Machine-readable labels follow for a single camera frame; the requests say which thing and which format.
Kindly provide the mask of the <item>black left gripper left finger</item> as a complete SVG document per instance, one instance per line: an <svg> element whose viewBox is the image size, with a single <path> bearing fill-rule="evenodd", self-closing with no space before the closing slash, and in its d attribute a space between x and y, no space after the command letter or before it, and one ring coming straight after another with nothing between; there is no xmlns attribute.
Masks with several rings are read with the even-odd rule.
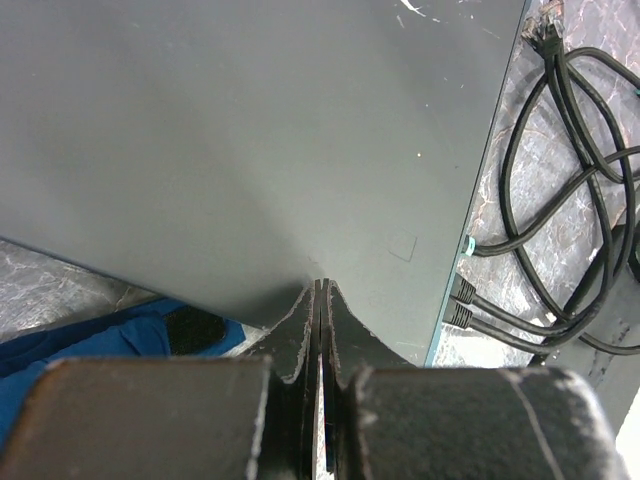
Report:
<svg viewBox="0 0 640 480"><path fill-rule="evenodd" d="M29 391L5 479L310 479L320 288L236 357L64 359Z"/></svg>

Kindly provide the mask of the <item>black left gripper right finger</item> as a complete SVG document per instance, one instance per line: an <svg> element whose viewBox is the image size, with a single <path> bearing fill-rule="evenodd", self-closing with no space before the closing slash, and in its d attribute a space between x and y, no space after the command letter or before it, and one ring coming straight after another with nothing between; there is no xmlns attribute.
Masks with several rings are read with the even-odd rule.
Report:
<svg viewBox="0 0 640 480"><path fill-rule="evenodd" d="M338 479L624 479L590 385L562 368L420 368L319 295L326 462Z"/></svg>

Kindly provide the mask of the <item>dark grey network switch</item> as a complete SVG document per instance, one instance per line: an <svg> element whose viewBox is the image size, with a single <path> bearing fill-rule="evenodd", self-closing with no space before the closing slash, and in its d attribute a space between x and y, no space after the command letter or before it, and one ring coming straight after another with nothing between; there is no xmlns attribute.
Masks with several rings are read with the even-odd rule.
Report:
<svg viewBox="0 0 640 480"><path fill-rule="evenodd" d="M5 1L1 235L426 365L525 1Z"/></svg>

